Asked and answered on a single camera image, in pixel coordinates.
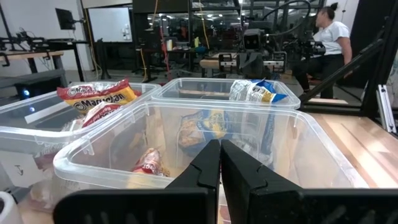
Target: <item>plastic bin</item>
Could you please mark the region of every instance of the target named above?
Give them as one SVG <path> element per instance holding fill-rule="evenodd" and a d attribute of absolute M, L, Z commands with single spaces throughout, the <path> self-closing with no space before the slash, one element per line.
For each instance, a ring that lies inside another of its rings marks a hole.
<path fill-rule="evenodd" d="M 133 90 L 142 92 L 142 95 L 133 101 L 135 103 L 151 100 L 151 94 L 160 89 L 160 85 L 155 84 L 130 85 Z M 61 131 L 65 123 L 79 115 L 79 112 L 59 98 L 56 92 L 0 107 L 1 190 L 7 187 L 13 192 L 13 189 L 28 188 L 34 183 L 39 186 L 38 189 L 42 189 L 40 185 L 46 185 L 46 182 L 51 181 L 49 177 L 53 171 L 43 173 L 38 172 L 38 169 L 52 167 L 52 159 L 57 151 L 94 130 L 107 119 L 118 116 L 118 112 L 83 129 Z M 40 194 L 35 187 L 32 192 Z"/>
<path fill-rule="evenodd" d="M 278 81 L 267 80 L 274 84 L 277 93 L 287 95 L 286 98 L 277 103 L 258 103 L 229 101 L 229 91 L 235 79 L 225 78 L 176 78 L 153 95 L 156 100 L 189 101 L 190 103 L 217 103 L 223 105 L 241 106 L 271 106 L 276 108 L 296 110 L 300 107 L 299 98 L 287 86 Z"/>
<path fill-rule="evenodd" d="M 216 111 L 219 114 L 213 113 L 210 119 L 194 122 L 218 122 L 229 128 L 218 129 L 217 133 L 202 130 L 191 134 L 217 134 L 218 139 L 230 139 L 278 174 L 305 188 L 368 187 L 318 123 L 305 113 L 163 101 L 142 102 L 130 108 L 121 117 L 64 147 L 53 161 L 55 173 L 71 182 L 90 184 L 91 188 L 166 187 L 201 149 L 182 146 L 181 137 L 188 136 L 184 131 L 189 129 L 181 128 L 182 118 Z M 220 113 L 228 118 L 220 119 Z M 131 172 L 149 147 L 160 151 L 171 177 Z M 226 205 L 222 190 L 220 204 Z"/>

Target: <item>blue chip bag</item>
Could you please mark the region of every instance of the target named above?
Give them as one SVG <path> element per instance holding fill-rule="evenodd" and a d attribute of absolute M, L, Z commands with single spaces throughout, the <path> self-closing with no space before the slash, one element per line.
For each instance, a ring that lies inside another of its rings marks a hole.
<path fill-rule="evenodd" d="M 188 156 L 196 156 L 212 139 L 229 139 L 227 114 L 222 110 L 201 110 L 181 119 L 178 146 Z"/>
<path fill-rule="evenodd" d="M 237 101 L 276 103 L 285 97 L 265 80 L 235 80 L 229 92 L 229 100 Z"/>

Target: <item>floor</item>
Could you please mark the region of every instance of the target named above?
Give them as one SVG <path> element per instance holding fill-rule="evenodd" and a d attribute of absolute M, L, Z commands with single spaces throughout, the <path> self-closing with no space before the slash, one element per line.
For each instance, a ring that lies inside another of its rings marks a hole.
<path fill-rule="evenodd" d="M 109 74 L 112 77 L 112 80 L 121 80 L 125 77 L 128 77 L 130 82 L 141 82 L 143 80 L 142 74 L 135 74 L 132 73 L 129 70 L 110 70 Z M 68 82 L 79 82 L 79 76 L 77 71 L 69 70 L 67 71 L 67 81 Z M 167 78 L 165 77 L 165 72 L 160 72 L 159 74 L 152 73 L 152 77 L 157 77 L 156 80 L 152 81 L 151 83 L 167 83 Z M 191 74 L 184 74 L 183 77 L 194 77 L 194 78 L 200 78 L 201 73 L 198 72 L 193 72 Z M 228 78 L 236 78 L 235 75 L 231 74 L 227 76 Z M 85 80 L 88 82 L 92 82 L 97 80 L 96 73 L 95 72 L 85 72 Z M 294 92 L 297 96 L 301 95 L 303 93 L 301 86 L 297 82 L 296 79 L 292 77 L 281 77 L 279 80 L 287 85 L 292 92 Z M 352 95 L 355 95 L 357 98 L 360 98 L 362 95 L 363 90 L 359 88 L 348 88 L 344 87 L 345 90 L 350 92 Z M 334 87 L 335 91 L 335 98 L 339 100 L 345 100 L 349 104 L 359 104 L 360 101 L 353 97 L 352 95 L 348 94 L 347 92 L 343 91 L 342 89 L 338 88 L 337 86 Z"/>

